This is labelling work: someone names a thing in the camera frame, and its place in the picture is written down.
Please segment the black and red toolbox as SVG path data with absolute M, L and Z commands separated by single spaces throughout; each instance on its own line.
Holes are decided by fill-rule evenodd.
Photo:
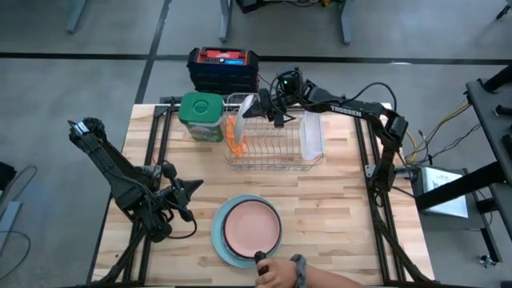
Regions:
M 196 47 L 186 67 L 199 92 L 232 94 L 258 89 L 259 56 L 252 50 Z

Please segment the orange plate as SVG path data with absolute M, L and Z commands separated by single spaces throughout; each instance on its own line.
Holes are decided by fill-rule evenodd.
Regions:
M 246 149 L 245 137 L 242 137 L 240 142 L 234 139 L 235 116 L 229 116 L 226 120 L 225 138 L 230 151 L 237 156 L 242 156 Z

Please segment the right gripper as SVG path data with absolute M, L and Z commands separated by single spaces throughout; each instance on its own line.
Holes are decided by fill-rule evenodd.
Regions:
M 263 117 L 272 122 L 275 128 L 283 128 L 287 122 L 295 120 L 287 110 L 301 102 L 297 94 L 282 94 L 279 91 L 271 94 L 268 89 L 260 89 L 258 96 L 259 100 L 242 114 L 244 118 Z

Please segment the green Cascade detergent tub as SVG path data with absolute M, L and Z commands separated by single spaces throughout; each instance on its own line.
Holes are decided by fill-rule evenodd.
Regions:
M 221 142 L 224 100 L 219 94 L 189 92 L 181 100 L 178 119 L 199 142 Z

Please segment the white plate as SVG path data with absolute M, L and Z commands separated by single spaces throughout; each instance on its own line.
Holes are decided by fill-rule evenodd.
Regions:
M 246 125 L 246 118 L 243 117 L 244 113 L 248 111 L 251 107 L 254 99 L 254 95 L 250 94 L 245 97 L 244 101 L 239 107 L 238 114 L 236 117 L 236 122 L 234 125 L 234 141 L 236 144 L 239 144 L 243 138 L 243 131 Z

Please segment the black side table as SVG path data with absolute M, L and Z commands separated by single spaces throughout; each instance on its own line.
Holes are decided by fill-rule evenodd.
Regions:
M 482 218 L 480 232 L 488 255 L 501 261 L 485 215 L 498 211 L 512 240 L 512 64 L 490 79 L 468 82 L 466 95 L 496 161 L 463 175 L 453 185 L 464 195 L 485 187 L 490 190 L 490 198 L 475 199 L 474 205 Z

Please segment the clear plastic cutlery holder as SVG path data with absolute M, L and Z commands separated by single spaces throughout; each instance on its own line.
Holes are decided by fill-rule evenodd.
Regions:
M 314 160 L 324 153 L 321 115 L 305 111 L 300 121 L 299 137 L 304 160 Z

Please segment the person's forearm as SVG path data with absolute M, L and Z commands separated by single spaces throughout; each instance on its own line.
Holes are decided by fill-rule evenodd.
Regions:
M 306 282 L 307 288 L 365 288 L 360 282 L 313 266 L 306 268 Z

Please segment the black aluminium table frame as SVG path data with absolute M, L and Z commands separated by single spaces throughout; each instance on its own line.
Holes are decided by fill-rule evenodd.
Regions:
M 340 118 L 346 134 L 349 168 L 347 184 L 328 188 L 331 160 L 312 169 L 310 187 L 298 183 L 297 170 L 232 170 L 223 161 L 221 143 L 194 142 L 178 121 L 175 104 L 136 105 L 132 109 L 124 155 L 136 162 L 174 157 L 202 157 L 195 172 L 203 185 L 192 207 L 198 232 L 186 239 L 146 239 L 114 201 L 109 201 L 87 279 L 87 288 L 241 288 L 251 285 L 254 263 L 229 264 L 214 248 L 210 233 L 215 212 L 228 200 L 261 196 L 279 212 L 282 241 L 276 254 L 303 253 L 317 264 L 362 257 L 363 264 L 340 271 L 371 286 L 420 287 L 433 281 L 426 244 L 406 242 L 407 230 L 422 228 L 414 201 L 384 194 L 377 201 L 366 187 L 363 167 L 380 153 L 369 125 Z

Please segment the large light blue plate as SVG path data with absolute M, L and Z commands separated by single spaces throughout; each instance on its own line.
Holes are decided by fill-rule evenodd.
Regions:
M 231 266 L 243 269 L 255 268 L 255 261 L 253 258 L 243 258 L 242 256 L 236 255 L 235 252 L 233 252 L 228 247 L 227 242 L 224 239 L 223 229 L 225 218 L 230 213 L 230 211 L 238 204 L 248 201 L 262 202 L 270 209 L 272 209 L 272 211 L 277 215 L 279 227 L 282 227 L 281 218 L 271 202 L 257 195 L 241 194 L 239 196 L 230 198 L 217 209 L 213 217 L 210 229 L 211 243 L 220 259 Z

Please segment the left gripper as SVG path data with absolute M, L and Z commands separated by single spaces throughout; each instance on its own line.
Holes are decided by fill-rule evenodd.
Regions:
M 193 193 L 204 183 L 202 179 L 199 180 L 182 180 L 177 177 L 177 171 L 174 164 L 164 162 L 162 166 L 162 173 L 165 178 L 170 180 L 170 185 L 162 190 L 162 204 L 164 212 L 162 213 L 164 219 L 170 222 L 174 218 L 172 210 L 179 212 L 180 217 L 185 222 L 192 222 L 194 220 L 193 213 L 187 208 L 188 203 L 191 201 Z

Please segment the grey scrunchie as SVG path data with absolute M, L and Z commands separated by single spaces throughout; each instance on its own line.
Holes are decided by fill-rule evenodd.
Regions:
M 290 260 L 295 264 L 296 280 L 294 288 L 306 288 L 307 284 L 307 260 L 301 254 L 294 254 Z

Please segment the grey desk leg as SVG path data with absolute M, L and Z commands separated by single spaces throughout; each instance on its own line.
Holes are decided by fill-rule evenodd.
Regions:
M 348 46 L 352 43 L 351 36 L 351 11 L 354 0 L 342 0 L 340 4 L 340 22 L 342 29 L 342 42 Z
M 78 25 L 81 21 L 81 17 L 85 10 L 88 0 L 72 0 L 73 8 L 70 12 L 66 23 L 66 31 L 69 34 L 75 34 L 78 29 Z
M 219 0 L 220 4 L 220 24 L 218 39 L 221 43 L 229 40 L 230 20 L 232 15 L 234 0 Z

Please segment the small black hand-held object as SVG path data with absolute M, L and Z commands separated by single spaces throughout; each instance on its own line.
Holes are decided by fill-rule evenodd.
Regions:
M 258 264 L 264 259 L 266 259 L 266 254 L 264 252 L 259 250 L 254 254 L 254 261 L 255 264 L 257 265 L 256 268 L 259 276 L 263 276 L 269 271 L 268 266 L 258 267 Z

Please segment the white paper sheet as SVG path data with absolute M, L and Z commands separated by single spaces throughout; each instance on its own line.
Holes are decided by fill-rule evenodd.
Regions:
M 462 177 L 462 172 L 421 168 L 418 176 L 421 187 L 417 198 L 419 209 L 434 214 L 468 218 L 466 196 L 453 185 L 453 182 Z

